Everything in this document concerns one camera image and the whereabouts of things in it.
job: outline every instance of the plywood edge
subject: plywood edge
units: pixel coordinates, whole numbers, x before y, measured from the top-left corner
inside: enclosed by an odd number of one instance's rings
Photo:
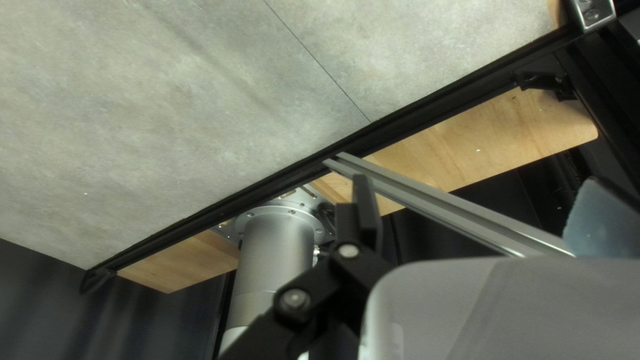
[[[118,275],[171,293],[236,269],[239,257],[237,246],[207,230],[121,269]]]

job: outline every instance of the screw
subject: screw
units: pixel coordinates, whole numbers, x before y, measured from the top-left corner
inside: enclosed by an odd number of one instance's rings
[[[584,18],[587,20],[598,20],[600,18],[600,10],[591,9],[588,12],[584,13]]]
[[[338,253],[345,259],[353,259],[358,257],[360,249],[353,244],[344,244],[338,248]]]
[[[306,309],[311,304],[309,294],[300,289],[287,290],[280,297],[280,307],[290,311]]]

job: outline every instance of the black frame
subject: black frame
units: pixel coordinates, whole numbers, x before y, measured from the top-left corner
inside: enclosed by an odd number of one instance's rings
[[[637,6],[622,3],[625,6],[617,8],[619,16]],[[543,68],[549,63],[559,68],[540,70],[541,60]],[[585,104],[625,170],[624,181],[640,192],[640,49],[633,47],[618,20],[588,34],[567,25],[99,263],[87,271],[81,291],[96,288],[117,270],[327,174],[322,161],[339,152],[364,157],[517,86],[550,88],[548,81],[537,81],[531,71],[540,71],[542,80],[557,71],[566,75],[554,89],[559,100],[575,94]]]

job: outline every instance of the metal bracket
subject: metal bracket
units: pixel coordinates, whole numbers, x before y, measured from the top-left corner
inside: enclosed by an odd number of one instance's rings
[[[544,55],[514,71],[522,90],[552,90],[558,101],[577,100],[565,69],[553,54]]]
[[[616,18],[613,0],[569,0],[568,13],[583,33],[593,31]]]

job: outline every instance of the black bracket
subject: black bracket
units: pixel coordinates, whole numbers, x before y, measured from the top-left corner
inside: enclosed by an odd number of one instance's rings
[[[522,90],[552,90],[558,101],[577,100],[569,76],[555,55],[547,54],[514,71]]]
[[[380,216],[369,179],[353,177],[351,204],[337,204],[337,240],[325,259],[282,286],[273,305],[226,349],[221,360],[293,360],[329,331],[330,317],[360,334],[373,286],[393,266],[376,253]]]

